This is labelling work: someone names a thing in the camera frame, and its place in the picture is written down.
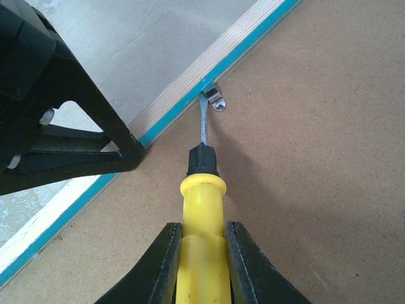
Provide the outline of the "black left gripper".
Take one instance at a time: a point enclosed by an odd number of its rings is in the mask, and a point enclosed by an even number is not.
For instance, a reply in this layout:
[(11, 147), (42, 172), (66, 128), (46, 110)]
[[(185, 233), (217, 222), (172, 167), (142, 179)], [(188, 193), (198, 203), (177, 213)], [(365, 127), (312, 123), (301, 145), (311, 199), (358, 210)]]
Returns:
[(28, 94), (47, 67), (56, 43), (26, 1), (1, 1), (1, 172), (21, 160), (22, 134), (15, 124), (31, 101)]

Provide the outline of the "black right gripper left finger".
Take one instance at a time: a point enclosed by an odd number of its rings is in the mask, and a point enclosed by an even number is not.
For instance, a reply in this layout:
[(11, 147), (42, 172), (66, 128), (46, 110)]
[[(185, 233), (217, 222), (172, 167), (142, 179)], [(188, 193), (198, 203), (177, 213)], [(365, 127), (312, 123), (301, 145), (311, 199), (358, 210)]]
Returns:
[(97, 303), (175, 303), (181, 223), (167, 223), (135, 266)]

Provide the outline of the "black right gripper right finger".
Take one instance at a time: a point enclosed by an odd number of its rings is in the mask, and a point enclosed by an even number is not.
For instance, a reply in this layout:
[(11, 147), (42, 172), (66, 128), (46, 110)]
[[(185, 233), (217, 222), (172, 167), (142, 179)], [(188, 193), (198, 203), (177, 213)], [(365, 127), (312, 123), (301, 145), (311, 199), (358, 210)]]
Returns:
[(241, 222), (227, 222), (232, 303), (309, 303), (269, 261)]

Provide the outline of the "yellow screwdriver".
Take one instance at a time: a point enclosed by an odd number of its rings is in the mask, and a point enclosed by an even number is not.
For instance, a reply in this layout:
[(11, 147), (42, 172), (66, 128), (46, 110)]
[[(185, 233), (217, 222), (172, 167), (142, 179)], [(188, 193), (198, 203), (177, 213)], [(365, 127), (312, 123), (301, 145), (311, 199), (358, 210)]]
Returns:
[(231, 303), (223, 197), (227, 191), (208, 144), (208, 99), (198, 97), (200, 142), (189, 151), (176, 303)]

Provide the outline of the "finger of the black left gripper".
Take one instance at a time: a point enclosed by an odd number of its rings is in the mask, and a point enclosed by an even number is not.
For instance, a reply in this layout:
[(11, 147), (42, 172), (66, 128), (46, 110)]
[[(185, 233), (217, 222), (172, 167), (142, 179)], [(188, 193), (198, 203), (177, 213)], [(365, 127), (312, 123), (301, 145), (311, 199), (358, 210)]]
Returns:
[(19, 175), (64, 172), (81, 165), (114, 162), (120, 151), (107, 151), (111, 139), (105, 132), (92, 132), (57, 125), (38, 126), (29, 137), (15, 172)]
[[(68, 101), (99, 130), (54, 125)], [(2, 6), (1, 194), (128, 172), (144, 153), (46, 17), (32, 6)]]

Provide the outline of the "teal picture frame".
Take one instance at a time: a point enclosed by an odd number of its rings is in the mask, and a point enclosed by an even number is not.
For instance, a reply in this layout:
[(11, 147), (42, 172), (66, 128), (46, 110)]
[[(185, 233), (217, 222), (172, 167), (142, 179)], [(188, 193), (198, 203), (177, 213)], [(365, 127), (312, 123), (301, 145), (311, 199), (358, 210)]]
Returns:
[[(304, 1), (220, 81), (209, 116), (227, 220), (313, 303), (404, 302), (404, 2)], [(93, 303), (167, 222), (196, 144), (192, 107), (2, 290)]]

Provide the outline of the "silver frame retaining clip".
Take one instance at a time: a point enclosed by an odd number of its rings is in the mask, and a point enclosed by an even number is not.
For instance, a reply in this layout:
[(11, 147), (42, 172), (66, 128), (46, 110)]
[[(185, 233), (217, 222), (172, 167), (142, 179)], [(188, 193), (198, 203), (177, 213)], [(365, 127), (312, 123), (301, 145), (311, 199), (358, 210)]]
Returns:
[(215, 83), (208, 84), (202, 90), (202, 93), (208, 99), (209, 104), (214, 108), (215, 111), (223, 111), (227, 107), (227, 102), (223, 98)]

